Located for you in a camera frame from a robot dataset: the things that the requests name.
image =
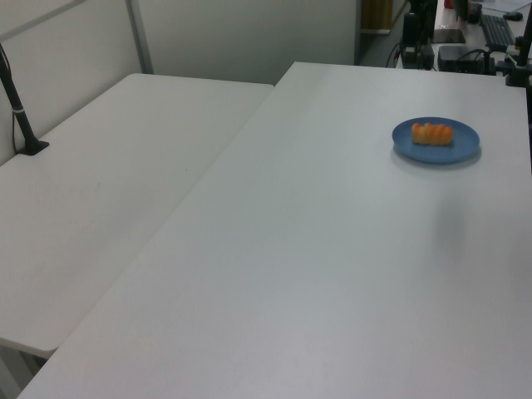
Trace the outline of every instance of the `gray floor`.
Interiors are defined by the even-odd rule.
[[[388,35],[362,34],[360,38],[360,65],[363,67],[385,67],[392,48],[399,42],[402,32],[402,18],[399,17]]]

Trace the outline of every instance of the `black pole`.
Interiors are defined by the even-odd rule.
[[[33,134],[32,127],[30,126],[30,122],[27,119],[26,112],[24,111],[24,107],[22,106],[20,97],[18,96],[17,89],[13,83],[11,70],[7,64],[7,58],[3,52],[3,48],[1,48],[1,45],[0,52],[0,79],[2,80],[3,88],[6,91],[7,98],[11,103],[15,117],[17,118],[20,130],[24,135],[24,140],[26,141],[25,147],[21,149],[19,153],[25,155],[35,155],[41,152],[41,150],[44,148],[48,147],[48,143],[45,141],[39,141]]]
[[[526,21],[525,34],[523,35],[523,42],[519,51],[519,58],[517,59],[517,66],[524,67],[528,61],[530,43],[532,42],[532,7],[529,11],[529,19]]]

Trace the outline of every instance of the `black device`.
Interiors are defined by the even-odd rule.
[[[516,87],[528,87],[529,77],[532,76],[532,66],[528,64],[530,44],[532,43],[532,7],[526,20],[525,34],[519,38],[520,51],[517,64],[504,61],[497,62],[497,71],[506,75],[506,85]]]
[[[456,16],[464,21],[469,18],[469,0],[452,0],[452,7],[455,9]]]
[[[501,17],[482,15],[480,25],[484,32],[486,46],[495,51],[506,51],[508,46],[515,44],[515,37],[508,22]]]
[[[514,22],[518,22],[518,21],[522,21],[523,20],[523,14],[521,14],[520,12],[507,12],[505,15],[502,16],[505,20],[507,21],[514,21]]]
[[[466,38],[460,29],[436,29],[432,38],[434,44],[455,43],[464,44]]]
[[[438,52],[438,69],[443,72],[484,73],[484,58],[476,47],[441,46]]]
[[[482,16],[482,4],[473,2],[469,7],[469,12],[467,14],[467,22],[468,23],[479,23],[481,16]]]
[[[410,0],[410,12],[403,19],[401,60],[406,69],[431,69],[437,0]]]
[[[38,154],[49,145],[45,141],[39,141],[33,134],[32,127],[27,119],[26,112],[24,111],[24,107],[22,106],[20,97],[18,96],[15,84],[13,83],[11,67],[9,66],[9,61],[7,60],[7,56],[3,50],[2,44],[0,44],[0,80],[2,80],[7,98],[11,103],[12,111],[17,118],[18,125],[20,126],[20,130],[22,131],[24,140],[26,141],[24,148],[18,151],[19,154]]]

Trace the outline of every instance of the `orange food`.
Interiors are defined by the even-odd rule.
[[[426,123],[412,125],[412,141],[423,145],[449,145],[452,141],[452,127]]]

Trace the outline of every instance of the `table surface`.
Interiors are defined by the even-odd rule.
[[[530,399],[531,242],[523,89],[296,63],[20,398]]]
[[[0,343],[48,357],[273,88],[132,75],[0,168]]]

